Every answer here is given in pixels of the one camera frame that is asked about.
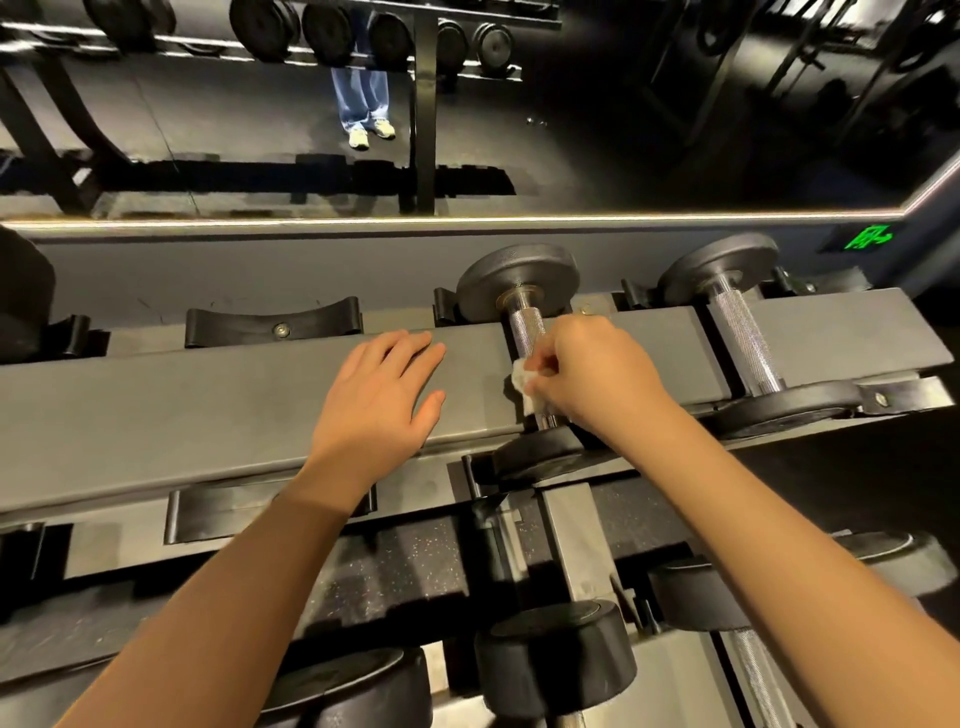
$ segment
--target green exit sign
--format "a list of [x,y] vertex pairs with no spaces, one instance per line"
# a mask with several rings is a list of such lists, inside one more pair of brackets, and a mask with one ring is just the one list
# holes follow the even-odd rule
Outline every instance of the green exit sign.
[[897,236],[897,225],[842,225],[821,253],[870,253],[888,245]]

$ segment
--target jeans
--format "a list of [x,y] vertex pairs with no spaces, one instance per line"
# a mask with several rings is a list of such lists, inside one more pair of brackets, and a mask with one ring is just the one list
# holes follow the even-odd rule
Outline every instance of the jeans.
[[[357,39],[357,53],[370,52],[367,25],[370,13],[350,10],[350,23]],[[333,89],[337,93],[337,110],[344,131],[371,127],[377,119],[386,119],[390,108],[390,91],[385,71],[332,68]]]

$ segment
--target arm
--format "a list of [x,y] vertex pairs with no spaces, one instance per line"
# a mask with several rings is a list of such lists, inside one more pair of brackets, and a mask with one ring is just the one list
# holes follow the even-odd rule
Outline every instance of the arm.
[[960,643],[726,452],[629,334],[566,316],[527,367],[532,392],[663,491],[822,725],[960,725]]
[[430,334],[383,334],[349,355],[306,464],[246,530],[147,621],[59,728],[252,726],[320,568],[374,482],[440,419],[417,396],[444,357]]

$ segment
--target left hand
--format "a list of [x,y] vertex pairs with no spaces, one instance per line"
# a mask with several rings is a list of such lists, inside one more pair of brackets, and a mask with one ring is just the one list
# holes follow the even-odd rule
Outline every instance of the left hand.
[[373,483],[423,447],[445,398],[442,391],[431,392],[414,414],[446,351],[443,344],[427,348],[431,338],[429,331],[391,331],[350,352],[326,394],[301,471],[318,476],[297,478],[302,495],[332,486],[338,493],[327,495],[355,507]]

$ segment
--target finger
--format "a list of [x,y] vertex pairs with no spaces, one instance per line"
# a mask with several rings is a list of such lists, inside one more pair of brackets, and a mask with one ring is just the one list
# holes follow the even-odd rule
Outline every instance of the finger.
[[436,344],[423,352],[407,367],[407,371],[403,373],[400,379],[414,395],[419,394],[420,390],[426,385],[427,379],[434,373],[440,362],[444,360],[444,354],[446,354],[446,346]]
[[360,358],[357,371],[372,372],[383,363],[383,357],[396,345],[396,342],[408,335],[406,331],[387,331],[387,333],[381,333],[375,339],[368,342],[367,350],[363,352],[363,356]]
[[384,370],[392,376],[400,376],[410,365],[410,360],[430,343],[432,334],[429,331],[410,334],[400,339],[393,350],[383,360]]
[[419,447],[423,447],[423,443],[426,442],[433,428],[436,427],[437,422],[440,421],[440,410],[444,405],[445,399],[445,392],[441,390],[431,392],[420,404],[420,409],[417,410],[414,419],[410,421],[410,426],[417,436],[417,444]]
[[528,372],[538,372],[543,369],[548,361],[556,358],[557,339],[554,328],[551,328],[546,334],[537,339],[537,344],[534,345],[534,352],[527,357],[523,365],[523,368]]
[[349,379],[353,376],[353,373],[357,371],[357,366],[360,364],[360,359],[363,358],[363,352],[367,350],[367,344],[370,342],[363,342],[353,347],[353,351],[347,354],[347,358],[344,359],[344,363],[340,365],[340,371],[337,372],[336,378],[334,378],[333,383],[341,382],[344,379]]

